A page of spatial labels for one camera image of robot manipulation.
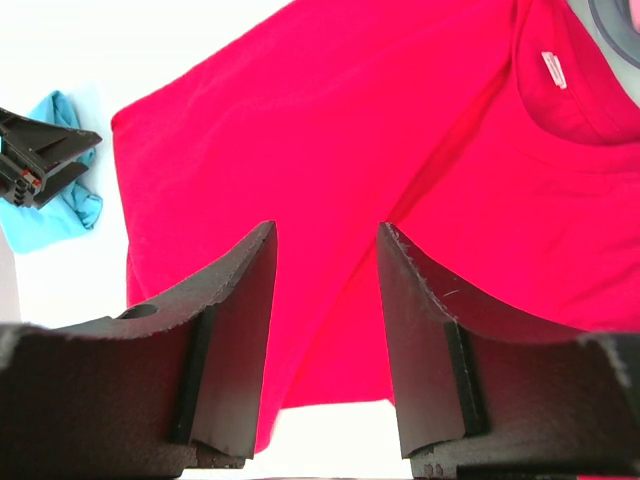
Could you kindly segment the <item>red t-shirt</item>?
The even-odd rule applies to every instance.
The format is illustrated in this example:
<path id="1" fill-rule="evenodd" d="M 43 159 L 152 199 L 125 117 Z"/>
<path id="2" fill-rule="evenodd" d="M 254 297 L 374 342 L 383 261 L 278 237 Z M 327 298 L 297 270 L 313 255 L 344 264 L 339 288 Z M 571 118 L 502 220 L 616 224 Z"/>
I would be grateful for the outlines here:
<path id="1" fill-rule="evenodd" d="M 257 449 L 389 400 L 375 236 L 584 330 L 639 326 L 639 73 L 585 1 L 295 1 L 112 120 L 140 303 L 272 220 Z"/>

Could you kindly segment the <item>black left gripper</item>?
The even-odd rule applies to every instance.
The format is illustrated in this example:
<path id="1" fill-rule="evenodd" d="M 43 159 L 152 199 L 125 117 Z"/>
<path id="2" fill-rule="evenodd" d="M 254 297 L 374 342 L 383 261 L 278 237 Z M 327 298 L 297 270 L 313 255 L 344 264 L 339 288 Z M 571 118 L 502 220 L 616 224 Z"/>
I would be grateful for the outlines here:
<path id="1" fill-rule="evenodd" d="M 42 208 L 88 170 L 78 158 L 101 141 L 93 131 L 1 109 L 1 197 L 17 207 Z"/>

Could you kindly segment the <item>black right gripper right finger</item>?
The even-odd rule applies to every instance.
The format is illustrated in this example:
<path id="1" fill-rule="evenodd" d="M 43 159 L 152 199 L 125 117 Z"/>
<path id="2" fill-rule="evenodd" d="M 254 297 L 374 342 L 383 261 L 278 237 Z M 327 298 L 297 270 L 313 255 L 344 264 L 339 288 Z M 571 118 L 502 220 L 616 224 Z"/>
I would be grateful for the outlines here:
<path id="1" fill-rule="evenodd" d="M 417 479 L 639 474 L 639 337 L 514 308 L 380 225 L 401 454 Z"/>

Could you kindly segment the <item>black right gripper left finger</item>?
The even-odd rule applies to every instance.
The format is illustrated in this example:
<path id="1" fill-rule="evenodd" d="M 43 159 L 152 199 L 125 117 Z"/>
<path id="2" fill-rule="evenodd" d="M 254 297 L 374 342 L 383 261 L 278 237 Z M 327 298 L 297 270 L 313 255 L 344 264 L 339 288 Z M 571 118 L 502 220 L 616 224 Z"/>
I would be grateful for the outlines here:
<path id="1" fill-rule="evenodd" d="M 5 475 L 179 475 L 256 449 L 273 222 L 122 315 L 1 328 Z"/>

